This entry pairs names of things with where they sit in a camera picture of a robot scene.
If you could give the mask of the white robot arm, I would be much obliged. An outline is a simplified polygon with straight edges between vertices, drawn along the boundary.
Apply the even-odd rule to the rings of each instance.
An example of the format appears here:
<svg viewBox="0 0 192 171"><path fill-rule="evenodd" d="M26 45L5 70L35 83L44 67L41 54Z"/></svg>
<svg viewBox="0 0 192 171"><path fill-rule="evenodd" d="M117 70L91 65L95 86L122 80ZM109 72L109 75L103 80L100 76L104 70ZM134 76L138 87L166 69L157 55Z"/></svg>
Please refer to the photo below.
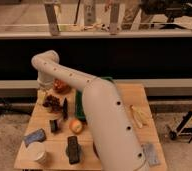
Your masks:
<svg viewBox="0 0 192 171"><path fill-rule="evenodd" d="M31 63L41 85L57 78L82 92L83 110L104 171L150 170L113 82L60 65L53 50L35 55Z"/></svg>

